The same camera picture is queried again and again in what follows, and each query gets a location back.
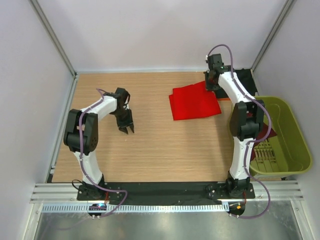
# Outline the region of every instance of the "red cloth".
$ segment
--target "red cloth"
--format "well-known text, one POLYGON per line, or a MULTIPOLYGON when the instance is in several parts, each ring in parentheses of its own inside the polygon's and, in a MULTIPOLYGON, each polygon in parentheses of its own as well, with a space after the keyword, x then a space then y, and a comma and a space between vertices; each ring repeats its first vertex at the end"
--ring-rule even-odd
MULTIPOLYGON (((258 136, 256 137, 256 140, 259 140, 259 139, 262 139, 266 134, 267 134, 267 131, 268 131, 268 125, 263 123, 263 127, 262 127, 262 131, 258 134, 258 136)), ((271 128, 271 131, 269 133, 269 136, 266 138, 266 139, 269 139, 269 138, 272 138, 272 137, 275 137, 277 136, 277 133, 271 128)), ((255 153, 255 150, 254 148, 259 144, 259 142, 255 142, 253 144, 253 148, 252 148, 252 152, 251 152, 251 158, 250 158, 250 162, 255 159, 256 157, 256 153, 255 153)))
POLYGON ((206 90, 204 81, 174 88, 169 95, 173 120, 206 118, 221 114, 216 95, 206 90))

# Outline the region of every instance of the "white wall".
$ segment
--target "white wall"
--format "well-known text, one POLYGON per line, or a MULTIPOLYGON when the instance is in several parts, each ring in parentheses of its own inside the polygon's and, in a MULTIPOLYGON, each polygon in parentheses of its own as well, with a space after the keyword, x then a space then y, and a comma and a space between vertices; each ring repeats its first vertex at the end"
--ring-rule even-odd
POLYGON ((236 68, 250 68, 285 0, 39 3, 77 71, 137 72, 203 70, 221 43, 231 47, 236 68))
POLYGON ((0 1, 0 238, 21 239, 72 76, 27 0, 0 1))
POLYGON ((320 239, 320 1, 297 0, 254 76, 264 95, 285 99, 313 155, 313 167, 297 176, 320 239))

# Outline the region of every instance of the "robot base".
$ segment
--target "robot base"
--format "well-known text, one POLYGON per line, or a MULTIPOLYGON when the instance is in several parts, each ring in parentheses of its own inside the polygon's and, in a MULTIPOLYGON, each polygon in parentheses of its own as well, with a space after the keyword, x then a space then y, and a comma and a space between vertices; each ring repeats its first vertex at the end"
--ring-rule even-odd
POLYGON ((243 199, 244 193, 246 199, 256 198, 254 187, 251 183, 249 183, 247 190, 242 190, 237 195, 231 193, 224 182, 211 183, 205 187, 205 191, 207 192, 208 198, 212 200, 243 199))
MULTIPOLYGON (((105 187, 105 178, 103 175, 98 185, 103 188, 105 187)), ((76 197, 78 201, 104 200, 105 198, 105 191, 85 182, 82 182, 79 186, 78 195, 76 197)))

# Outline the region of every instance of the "metal frame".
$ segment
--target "metal frame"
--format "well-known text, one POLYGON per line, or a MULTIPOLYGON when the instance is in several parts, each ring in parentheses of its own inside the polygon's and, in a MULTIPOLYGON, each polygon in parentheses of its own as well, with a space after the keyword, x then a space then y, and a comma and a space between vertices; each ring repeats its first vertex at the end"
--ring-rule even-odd
MULTIPOLYGON (((296 180, 288 181, 264 181, 270 192, 272 201, 295 200, 302 201, 303 195, 296 180)), ((252 182, 255 192, 255 199, 248 201, 267 201, 268 196, 265 189, 256 181, 252 182)), ((87 203, 87 201, 77 201, 78 190, 71 183, 41 183, 36 184, 30 203, 87 203)), ((224 199, 223 202, 239 202, 242 199, 224 199)))
POLYGON ((316 239, 310 227, 308 215, 306 214, 306 202, 291 201, 291 205, 303 239, 316 239))
MULTIPOLYGON (((65 103, 65 108, 63 112, 63 116, 61 118, 59 131, 56 136, 56 142, 54 145, 53 153, 51 156, 51 164, 50 169, 48 170, 48 175, 54 173, 56 161, 58 159, 58 154, 60 151, 60 145, 62 142, 62 136, 64 133, 65 123, 67 120, 68 112, 73 100, 73 96, 75 93, 76 85, 78 82, 77 72, 72 66, 65 50, 63 49, 58 37, 56 36, 51 24, 49 23, 44 11, 42 10, 38 0, 28 0, 33 7, 36 15, 41 21, 43 27, 48 33, 52 43, 56 47, 59 52, 61 58, 63 59, 65 65, 69 69, 70 73, 73 76, 73 82, 70 87, 69 97, 65 103)), ((257 68, 264 54, 266 53, 268 47, 272 43, 276 34, 278 33, 281 25, 283 24, 285 18, 288 13, 292 9, 296 0, 287 0, 282 7, 268 37, 266 38, 261 50, 259 51, 253 65, 252 72, 257 68)), ((256 198, 248 199, 248 201, 267 201, 267 194, 264 188, 257 182, 253 182, 253 187, 255 191, 256 198)), ((310 224, 308 221, 308 216, 306 214, 305 208, 306 203, 304 201, 302 192, 300 191, 298 182, 296 180, 288 180, 288 181, 264 181, 264 184, 268 188, 271 200, 272 201, 291 201, 295 217, 297 219, 297 223, 299 225, 301 234, 304 239, 313 239, 313 234, 310 228, 310 224)), ((40 213, 42 212, 43 207, 45 206, 53 206, 56 204, 63 204, 66 206, 76 206, 81 204, 88 204, 87 201, 77 201, 77 193, 78 191, 72 187, 70 183, 42 183, 36 184, 33 194, 30 199, 30 215, 28 224, 24 234, 24 240, 34 239, 37 226, 40 219, 40 213)), ((240 199, 224 199, 223 204, 226 202, 238 202, 240 199)))
MULTIPOLYGON (((264 181, 271 196, 271 201, 291 201, 295 217, 304 239, 314 239, 310 229, 308 216, 305 213, 305 201, 296 180, 264 181)), ((268 201, 265 189, 258 183, 252 182, 256 198, 248 201, 268 201)), ((88 206, 103 201, 77 201, 78 191, 70 183, 41 183, 36 184, 31 196, 30 204, 33 206, 24 240, 33 239, 38 227, 42 209, 46 213, 83 213, 88 206)), ((239 202, 242 199, 224 199, 218 206, 123 206, 121 213, 159 213, 159 212, 221 212, 226 210, 227 202, 239 202)))
POLYGON ((270 44, 272 43, 273 39, 277 35, 280 27, 284 23, 286 17, 288 16, 289 12, 291 11, 293 5, 295 4, 296 0, 286 0, 285 4, 283 5, 280 14, 275 20, 275 23, 272 26, 270 33, 268 34, 267 38, 265 39, 262 48, 260 49, 258 55, 256 56, 253 65, 251 67, 252 71, 255 71, 258 64, 260 63, 261 59, 265 55, 267 49, 269 48, 270 44))
POLYGON ((55 31, 51 27, 50 22, 48 21, 44 11, 42 10, 40 4, 38 3, 38 0, 28 0, 35 11, 36 15, 40 19, 40 22, 42 23, 44 29, 48 33, 50 39, 52 40, 53 45, 56 47, 57 51, 59 52, 60 56, 62 57, 65 65, 69 69, 70 73, 72 74, 73 77, 76 77, 77 73, 72 66, 64 48, 62 47, 59 39, 57 38, 57 35, 55 34, 55 31))
POLYGON ((47 176, 46 176, 47 181, 48 181, 49 175, 50 174, 53 175, 54 171, 55 171, 55 168, 56 168, 56 163, 57 163, 57 160, 58 160, 58 154, 59 154, 59 151, 60 151, 60 147, 61 147, 61 143, 62 143, 62 139, 63 139, 63 134, 64 134, 64 131, 65 131, 66 122, 67 122, 67 118, 68 118, 68 112, 70 110, 72 101, 74 99, 74 95, 75 95, 75 92, 76 92, 76 86, 77 86, 78 80, 79 80, 79 76, 76 75, 73 78, 72 84, 70 86, 69 95, 68 95, 68 98, 67 98, 67 100, 65 102, 65 105, 64 105, 65 107, 64 107, 64 110, 63 110, 63 115, 62 115, 62 118, 61 118, 61 122, 59 124, 59 130, 58 130, 58 133, 57 133, 57 136, 56 136, 56 140, 55 140, 55 144, 54 144, 54 148, 53 148, 53 152, 52 152, 52 156, 51 156, 50 168, 49 168, 47 176))

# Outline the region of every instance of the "white cable tray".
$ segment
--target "white cable tray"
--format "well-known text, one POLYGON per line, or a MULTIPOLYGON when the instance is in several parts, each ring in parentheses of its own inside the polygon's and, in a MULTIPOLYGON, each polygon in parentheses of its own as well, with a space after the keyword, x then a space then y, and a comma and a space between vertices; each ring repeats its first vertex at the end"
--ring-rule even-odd
MULTIPOLYGON (((110 212, 115 205, 107 205, 106 210, 89 210, 92 203, 45 203, 42 213, 104 213, 110 212)), ((115 213, 188 213, 188 212, 228 212, 227 202, 218 205, 197 205, 197 206, 142 206, 122 205, 115 213)))

